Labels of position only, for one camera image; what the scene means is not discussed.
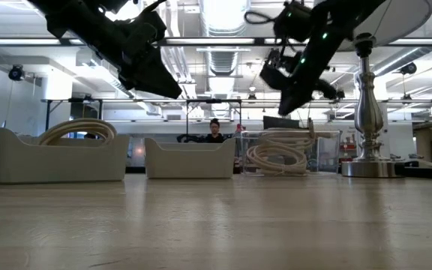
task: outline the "person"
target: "person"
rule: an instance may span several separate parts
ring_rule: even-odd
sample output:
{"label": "person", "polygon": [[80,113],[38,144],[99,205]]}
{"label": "person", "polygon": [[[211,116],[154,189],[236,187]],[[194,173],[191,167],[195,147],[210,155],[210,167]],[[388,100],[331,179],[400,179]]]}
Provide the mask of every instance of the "person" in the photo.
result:
{"label": "person", "polygon": [[222,143],[224,142],[223,135],[219,133],[219,121],[217,118],[214,118],[209,123],[209,128],[211,129],[211,134],[208,134],[205,138],[206,143]]}

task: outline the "security camera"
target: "security camera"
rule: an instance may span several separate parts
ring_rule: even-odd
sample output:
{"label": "security camera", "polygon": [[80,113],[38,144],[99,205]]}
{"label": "security camera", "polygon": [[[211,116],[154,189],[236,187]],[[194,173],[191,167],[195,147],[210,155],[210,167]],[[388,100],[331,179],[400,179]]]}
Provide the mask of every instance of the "security camera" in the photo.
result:
{"label": "security camera", "polygon": [[20,82],[24,80],[25,72],[23,70],[22,64],[14,64],[13,68],[9,70],[9,74],[7,75],[10,80],[15,82]]}
{"label": "security camera", "polygon": [[411,62],[411,63],[405,65],[404,67],[402,67],[399,70],[399,73],[401,73],[403,75],[406,75],[406,74],[413,75],[416,73],[417,70],[418,70],[418,67],[416,67],[416,65]]}

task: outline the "clear plastic box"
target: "clear plastic box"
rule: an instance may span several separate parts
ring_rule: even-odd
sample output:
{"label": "clear plastic box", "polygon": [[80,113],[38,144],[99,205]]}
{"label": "clear plastic box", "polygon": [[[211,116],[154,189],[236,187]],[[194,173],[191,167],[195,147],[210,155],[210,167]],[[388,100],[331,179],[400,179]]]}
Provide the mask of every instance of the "clear plastic box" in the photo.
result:
{"label": "clear plastic box", "polygon": [[303,176],[338,172],[340,131],[243,131],[239,140],[241,173]]}

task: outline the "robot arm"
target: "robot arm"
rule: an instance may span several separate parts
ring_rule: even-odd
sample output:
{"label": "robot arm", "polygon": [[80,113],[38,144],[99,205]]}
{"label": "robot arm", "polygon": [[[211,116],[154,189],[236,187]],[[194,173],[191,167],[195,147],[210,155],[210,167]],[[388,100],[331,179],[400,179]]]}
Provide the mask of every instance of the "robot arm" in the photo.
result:
{"label": "robot arm", "polygon": [[271,20],[274,22],[276,38],[284,41],[292,38],[299,42],[309,38],[309,42],[302,53],[296,53],[293,61],[297,64],[293,65],[294,69],[286,79],[282,79],[274,70],[268,71],[274,65],[265,65],[262,69],[261,77],[269,81],[270,86],[275,84],[275,77],[280,77],[286,83],[277,85],[281,90],[280,115],[288,115],[311,101],[315,89],[322,90],[325,97],[340,97],[336,89],[320,79],[321,74],[343,41],[352,40],[354,29],[385,1],[326,0],[312,10],[295,0],[285,3],[283,11]]}
{"label": "robot arm", "polygon": [[117,13],[128,0],[29,0],[46,15],[48,31],[57,38],[72,32],[97,56],[114,65],[126,89],[137,88],[168,98],[182,90],[164,67],[160,48],[166,26],[154,9],[158,0],[134,19],[112,22],[105,12]]}

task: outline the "desk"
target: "desk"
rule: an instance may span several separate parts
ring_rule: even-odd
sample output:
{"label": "desk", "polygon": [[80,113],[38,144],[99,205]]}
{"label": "desk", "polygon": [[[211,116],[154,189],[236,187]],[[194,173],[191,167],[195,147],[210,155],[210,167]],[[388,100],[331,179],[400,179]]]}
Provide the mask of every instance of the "desk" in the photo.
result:
{"label": "desk", "polygon": [[432,269],[432,180],[2,185],[3,269]]}

